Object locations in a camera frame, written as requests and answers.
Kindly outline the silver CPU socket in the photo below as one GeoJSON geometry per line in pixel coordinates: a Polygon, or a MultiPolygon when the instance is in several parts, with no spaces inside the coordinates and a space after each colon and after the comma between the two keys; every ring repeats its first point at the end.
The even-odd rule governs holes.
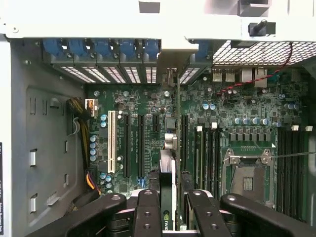
{"type": "Polygon", "coordinates": [[[274,207],[274,160],[271,150],[235,153],[226,149],[222,166],[222,194],[238,194],[274,207]]]}

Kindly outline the white PCI expansion slot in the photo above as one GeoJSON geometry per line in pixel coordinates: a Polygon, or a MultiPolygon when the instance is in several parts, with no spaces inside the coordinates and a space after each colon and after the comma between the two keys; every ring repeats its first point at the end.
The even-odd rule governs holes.
{"type": "Polygon", "coordinates": [[[108,111],[108,173],[115,173],[117,145],[116,111],[108,111]]]}

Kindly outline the silver locking lever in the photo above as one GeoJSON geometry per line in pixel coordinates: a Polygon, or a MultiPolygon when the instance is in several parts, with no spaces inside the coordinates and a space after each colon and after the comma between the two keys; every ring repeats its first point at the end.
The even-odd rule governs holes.
{"type": "Polygon", "coordinates": [[[316,152],[302,152],[302,153],[294,153],[294,154],[276,155],[276,156],[271,156],[271,158],[289,158],[289,157],[298,157],[298,156],[307,156],[307,155],[316,155],[316,152]]]}

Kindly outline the grey metal PC case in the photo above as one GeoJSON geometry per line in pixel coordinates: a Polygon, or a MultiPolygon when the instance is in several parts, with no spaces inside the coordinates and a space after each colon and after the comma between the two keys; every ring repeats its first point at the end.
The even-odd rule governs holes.
{"type": "MultiPolygon", "coordinates": [[[[0,237],[25,237],[104,196],[88,190],[84,179],[91,118],[84,102],[98,79],[82,67],[95,67],[109,80],[105,66],[117,66],[125,79],[124,67],[136,67],[140,80],[146,67],[156,67],[161,82],[158,55],[145,58],[150,39],[160,40],[160,52],[190,51],[186,69],[199,71],[188,83],[220,69],[234,70],[237,85],[243,68],[253,69],[252,82],[258,68],[268,70],[267,78],[287,73],[307,80],[314,125],[309,149],[316,151],[316,0],[0,0],[0,237]],[[251,37],[248,25],[264,19],[276,22],[276,33],[251,37]],[[47,53],[43,39],[59,39],[64,55],[47,53]],[[68,39],[82,39],[88,55],[71,53],[68,39]],[[108,39],[112,55],[98,55],[94,39],[108,39]],[[120,59],[121,39],[135,41],[133,59],[120,59]],[[207,59],[196,59],[199,40],[210,42],[207,59]],[[61,66],[76,68],[90,82],[61,66]]],[[[90,237],[132,237],[144,189],[124,195],[127,211],[90,237]]],[[[201,191],[220,207],[223,195],[201,191]]],[[[162,228],[163,237],[199,237],[188,207],[187,198],[186,225],[162,228]]],[[[307,223],[293,218],[294,237],[316,237],[316,155],[308,158],[307,217],[307,223]]]]}

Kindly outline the white power connector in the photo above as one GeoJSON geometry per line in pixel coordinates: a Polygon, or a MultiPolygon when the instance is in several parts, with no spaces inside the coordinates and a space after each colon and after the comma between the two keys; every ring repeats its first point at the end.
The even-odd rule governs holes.
{"type": "Polygon", "coordinates": [[[98,116],[98,100],[97,99],[85,99],[85,109],[89,112],[92,118],[98,116]]]}

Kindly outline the green motherboard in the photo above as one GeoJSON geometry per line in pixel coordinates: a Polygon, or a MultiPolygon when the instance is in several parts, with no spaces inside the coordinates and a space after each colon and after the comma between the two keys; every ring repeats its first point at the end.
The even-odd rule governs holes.
{"type": "MultiPolygon", "coordinates": [[[[162,99],[161,82],[155,84],[141,80],[132,83],[103,83],[98,80],[86,91],[86,99],[98,100],[98,116],[90,118],[89,139],[87,142],[87,159],[85,183],[88,190],[102,196],[117,192],[131,197],[138,189],[150,188],[160,193],[159,184],[159,151],[162,148],[162,99]],[[108,173],[108,111],[117,115],[117,151],[115,173],[108,173]],[[153,114],[159,114],[160,130],[153,132],[153,114]],[[131,119],[131,176],[124,177],[124,115],[131,119]],[[138,179],[138,116],[145,116],[145,186],[142,188],[138,179]]],[[[222,81],[213,82],[212,73],[202,74],[194,82],[181,85],[181,109],[189,116],[188,157],[186,170],[183,172],[184,203],[182,225],[188,221],[186,193],[196,189],[194,181],[195,130],[203,127],[221,128],[220,139],[220,181],[219,199],[222,194],[222,166],[226,149],[232,148],[235,153],[259,152],[264,148],[277,155],[278,129],[284,131],[313,132],[314,125],[307,115],[306,100],[309,96],[309,82],[294,80],[293,74],[278,73],[267,78],[266,88],[254,87],[252,83],[225,82],[225,71],[222,81]]],[[[298,156],[297,169],[297,220],[300,221],[300,171],[298,156]]],[[[272,209],[277,211],[277,158],[274,158],[275,201],[272,209]]]]}

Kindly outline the silver ethernet port block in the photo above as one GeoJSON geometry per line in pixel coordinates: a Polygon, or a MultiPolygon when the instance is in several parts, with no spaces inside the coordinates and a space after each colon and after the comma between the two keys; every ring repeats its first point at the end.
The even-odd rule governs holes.
{"type": "Polygon", "coordinates": [[[254,87],[256,88],[266,88],[267,87],[267,75],[268,70],[264,68],[255,69],[254,72],[254,87]]]}

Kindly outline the perforated metal slot cover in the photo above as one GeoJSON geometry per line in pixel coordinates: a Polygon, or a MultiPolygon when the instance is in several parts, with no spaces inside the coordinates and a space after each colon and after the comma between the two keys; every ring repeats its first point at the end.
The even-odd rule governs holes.
{"type": "Polygon", "coordinates": [[[124,67],[127,76],[132,83],[141,83],[138,71],[136,67],[124,67]]]}
{"type": "Polygon", "coordinates": [[[100,82],[103,83],[110,83],[111,81],[108,80],[98,69],[95,67],[82,67],[86,72],[94,76],[96,79],[98,79],[100,82]]]}
{"type": "Polygon", "coordinates": [[[187,68],[180,77],[180,84],[186,84],[198,71],[199,68],[187,68]]]}
{"type": "Polygon", "coordinates": [[[67,72],[68,74],[86,82],[86,83],[89,83],[90,82],[90,79],[88,76],[86,76],[85,74],[83,74],[82,72],[80,72],[79,70],[77,70],[76,68],[74,67],[71,67],[71,66],[61,66],[59,67],[61,70],[67,72]]]}
{"type": "Polygon", "coordinates": [[[157,68],[156,67],[146,67],[146,80],[149,84],[155,84],[157,82],[157,68]]]}
{"type": "Polygon", "coordinates": [[[107,74],[116,81],[116,83],[126,83],[124,76],[117,66],[105,66],[103,69],[107,72],[107,74]]]}

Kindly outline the blue slot retention clip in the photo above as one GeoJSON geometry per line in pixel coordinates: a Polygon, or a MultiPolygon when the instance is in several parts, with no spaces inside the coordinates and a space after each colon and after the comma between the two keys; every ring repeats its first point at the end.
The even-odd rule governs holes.
{"type": "Polygon", "coordinates": [[[86,57],[88,55],[86,46],[82,39],[68,39],[69,50],[78,57],[86,57]]]}
{"type": "Polygon", "coordinates": [[[59,39],[43,39],[43,47],[47,53],[55,57],[64,55],[64,49],[59,39]]]}
{"type": "Polygon", "coordinates": [[[196,59],[198,60],[207,59],[209,55],[210,42],[207,40],[199,40],[197,44],[198,44],[198,52],[196,53],[196,59]]]}
{"type": "Polygon", "coordinates": [[[120,59],[133,59],[135,57],[135,41],[133,39],[121,39],[119,43],[120,59]]]}
{"type": "Polygon", "coordinates": [[[94,39],[94,50],[103,58],[110,57],[112,55],[111,47],[108,39],[94,39]]]}
{"type": "Polygon", "coordinates": [[[157,59],[157,55],[160,53],[160,40],[146,40],[144,53],[147,61],[155,61],[157,59]]]}

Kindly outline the black bolt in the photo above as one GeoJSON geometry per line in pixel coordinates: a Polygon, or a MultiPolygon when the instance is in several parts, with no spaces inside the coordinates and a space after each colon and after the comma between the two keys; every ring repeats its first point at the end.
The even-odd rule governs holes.
{"type": "Polygon", "coordinates": [[[248,25],[248,33],[251,37],[274,35],[276,33],[276,22],[268,22],[264,19],[259,23],[250,23],[248,25]]]}

